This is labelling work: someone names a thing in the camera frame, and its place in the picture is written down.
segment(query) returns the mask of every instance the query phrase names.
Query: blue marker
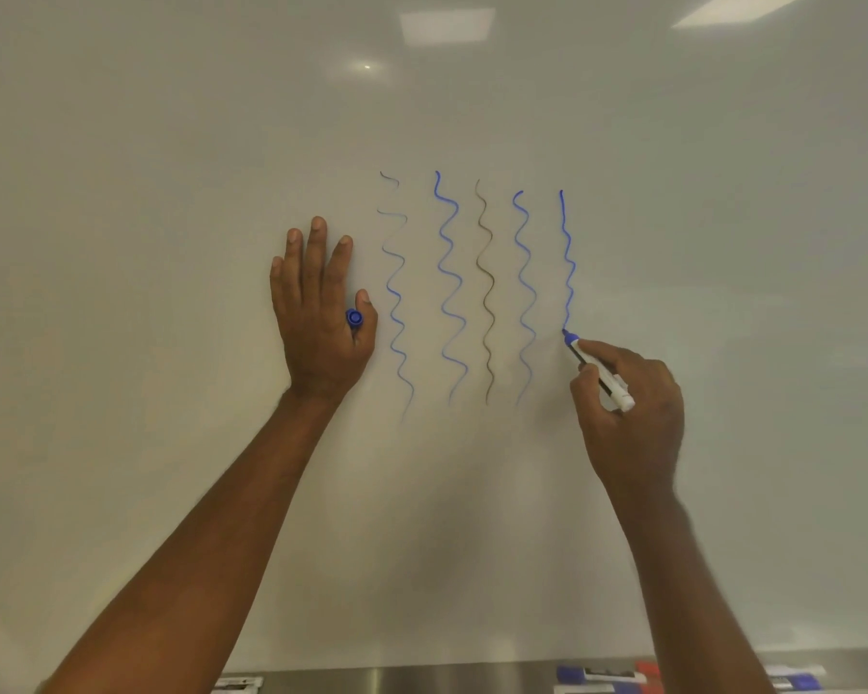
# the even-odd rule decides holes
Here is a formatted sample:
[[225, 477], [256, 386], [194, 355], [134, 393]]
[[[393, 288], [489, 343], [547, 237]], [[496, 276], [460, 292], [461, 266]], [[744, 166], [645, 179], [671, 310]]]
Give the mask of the blue marker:
[[351, 328], [351, 331], [355, 331], [364, 324], [364, 316], [356, 309], [348, 309], [344, 316], [347, 317], [347, 326]]
[[567, 348], [572, 350], [573, 355], [579, 358], [579, 362], [591, 362], [598, 368], [598, 384], [600, 384], [602, 389], [607, 392], [608, 397], [611, 398], [620, 411], [629, 412], [637, 405], [633, 397], [626, 391], [624, 386], [614, 378], [611, 371], [607, 369], [607, 366], [603, 362], [576, 348], [576, 342], [579, 340], [578, 335], [569, 333], [564, 328], [563, 340], [566, 341]]

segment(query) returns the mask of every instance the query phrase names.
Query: brown wavy line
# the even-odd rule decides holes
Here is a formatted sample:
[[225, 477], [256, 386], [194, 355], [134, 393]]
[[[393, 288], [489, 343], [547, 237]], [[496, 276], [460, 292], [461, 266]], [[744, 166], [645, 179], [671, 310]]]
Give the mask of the brown wavy line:
[[482, 195], [479, 194], [479, 180], [477, 180], [475, 182], [474, 192], [475, 192], [475, 196], [479, 197], [482, 200], [482, 214], [479, 215], [479, 219], [476, 221], [476, 223], [479, 224], [480, 228], [485, 229], [488, 232], [488, 242], [486, 243], [485, 246], [482, 247], [482, 250], [479, 252], [479, 255], [475, 256], [475, 267], [477, 267], [483, 273], [488, 275], [488, 279], [491, 280], [491, 285], [488, 286], [488, 292], [486, 292], [485, 296], [483, 296], [483, 298], [482, 298], [482, 308], [485, 309], [488, 312], [488, 315], [492, 317], [492, 323], [488, 325], [488, 329], [486, 330], [485, 334], [482, 336], [482, 347], [485, 348], [486, 352], [488, 353], [488, 359], [486, 360], [486, 370], [488, 371], [488, 374], [491, 375], [491, 381], [488, 383], [488, 389], [486, 389], [486, 404], [488, 404], [488, 395], [491, 392], [492, 385], [495, 384], [495, 372], [493, 372], [491, 369], [492, 351], [488, 347], [488, 343], [486, 342], [486, 338], [488, 337], [488, 334], [491, 331], [492, 327], [495, 326], [495, 313], [489, 309], [486, 300], [488, 299], [488, 295], [491, 294], [491, 291], [495, 287], [495, 276], [492, 273], [490, 273], [488, 270], [486, 270], [484, 267], [482, 267], [482, 264], [479, 262], [479, 258], [481, 258], [482, 254], [484, 254], [486, 252], [486, 248], [488, 248], [489, 244], [491, 244], [492, 239], [495, 237], [495, 234], [492, 233], [492, 230], [490, 228], [488, 228], [485, 224], [482, 223], [482, 217], [485, 216], [486, 209], [488, 208], [488, 202], [486, 202], [485, 197], [483, 197]]

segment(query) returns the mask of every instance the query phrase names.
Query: ceiling light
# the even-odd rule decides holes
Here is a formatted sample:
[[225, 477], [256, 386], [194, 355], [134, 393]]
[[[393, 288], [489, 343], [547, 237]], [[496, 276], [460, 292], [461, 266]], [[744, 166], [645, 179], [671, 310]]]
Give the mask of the ceiling light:
[[710, 0], [673, 28], [709, 27], [716, 24], [742, 24], [771, 14], [795, 0]]
[[485, 41], [495, 19], [495, 8], [452, 9], [444, 12], [399, 14], [406, 46]]

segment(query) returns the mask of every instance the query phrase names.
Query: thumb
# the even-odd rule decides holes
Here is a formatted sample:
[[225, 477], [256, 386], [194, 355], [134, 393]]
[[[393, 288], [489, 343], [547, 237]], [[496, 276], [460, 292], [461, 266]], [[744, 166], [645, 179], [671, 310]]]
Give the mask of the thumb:
[[591, 362], [582, 365], [579, 376], [569, 383], [572, 401], [576, 404], [579, 424], [598, 424], [613, 416], [599, 398], [598, 367]]
[[370, 296], [366, 290], [357, 292], [356, 308], [364, 316], [364, 324], [357, 329], [353, 338], [357, 342], [357, 348], [363, 350], [367, 356], [373, 353], [376, 347], [376, 327], [380, 321], [380, 315], [370, 303]]

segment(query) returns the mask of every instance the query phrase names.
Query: left hand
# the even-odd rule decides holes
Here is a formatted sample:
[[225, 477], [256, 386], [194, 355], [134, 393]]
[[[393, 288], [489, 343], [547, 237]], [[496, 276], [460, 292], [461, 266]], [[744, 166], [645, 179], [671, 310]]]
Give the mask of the left hand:
[[303, 256], [302, 233], [291, 228], [286, 255], [276, 256], [270, 267], [270, 294], [289, 367], [289, 390], [303, 399], [337, 404], [373, 354], [379, 318], [366, 290], [360, 290], [355, 307], [364, 324], [351, 331], [344, 296], [353, 240], [343, 237], [325, 265], [326, 241], [327, 223], [316, 216]]

